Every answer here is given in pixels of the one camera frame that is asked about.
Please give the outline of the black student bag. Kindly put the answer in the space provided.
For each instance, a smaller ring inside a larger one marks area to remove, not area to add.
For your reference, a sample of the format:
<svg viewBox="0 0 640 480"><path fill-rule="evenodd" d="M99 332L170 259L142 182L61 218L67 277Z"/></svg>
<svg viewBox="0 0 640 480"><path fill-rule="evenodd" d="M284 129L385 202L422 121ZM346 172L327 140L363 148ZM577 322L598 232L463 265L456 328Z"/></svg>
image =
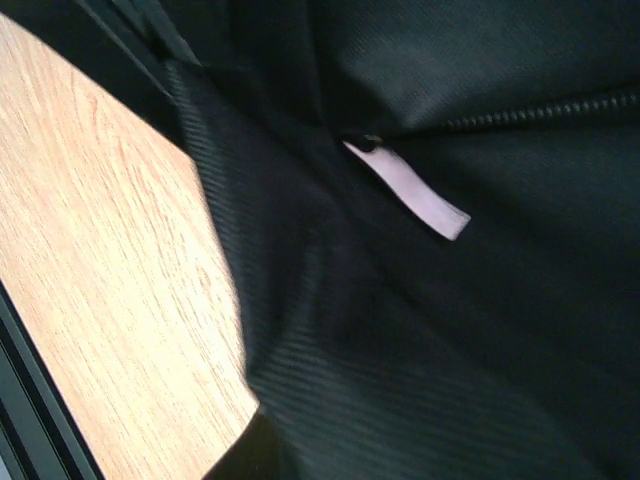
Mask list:
<svg viewBox="0 0 640 480"><path fill-rule="evenodd" d="M194 160L278 479L639 475L635 1L5 1Z"/></svg>

